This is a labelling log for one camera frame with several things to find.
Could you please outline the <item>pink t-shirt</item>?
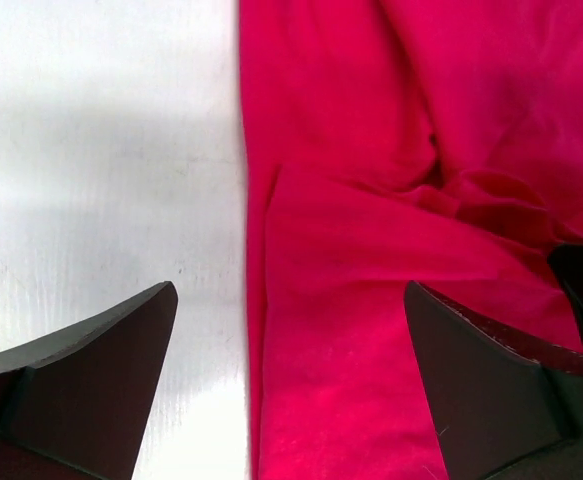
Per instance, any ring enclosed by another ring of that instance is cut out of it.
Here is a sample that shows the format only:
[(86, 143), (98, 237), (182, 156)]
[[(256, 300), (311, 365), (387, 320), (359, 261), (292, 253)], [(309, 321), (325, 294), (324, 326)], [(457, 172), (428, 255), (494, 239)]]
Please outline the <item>pink t-shirt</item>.
[(256, 479), (442, 479), (407, 283), (573, 350), (583, 1), (244, 1)]

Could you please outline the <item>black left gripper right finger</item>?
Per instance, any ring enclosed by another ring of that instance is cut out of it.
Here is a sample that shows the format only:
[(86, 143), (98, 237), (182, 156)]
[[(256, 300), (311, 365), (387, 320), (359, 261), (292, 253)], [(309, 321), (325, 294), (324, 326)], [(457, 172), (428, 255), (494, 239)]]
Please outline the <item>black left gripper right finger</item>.
[(451, 479), (583, 479), (583, 354), (417, 282), (408, 328)]

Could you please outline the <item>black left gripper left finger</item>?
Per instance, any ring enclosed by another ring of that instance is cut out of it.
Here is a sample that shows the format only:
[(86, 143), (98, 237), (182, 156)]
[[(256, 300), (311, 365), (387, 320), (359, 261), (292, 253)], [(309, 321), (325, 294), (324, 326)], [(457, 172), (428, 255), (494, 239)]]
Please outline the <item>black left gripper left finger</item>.
[(0, 352), (0, 479), (129, 479), (176, 316), (162, 282)]

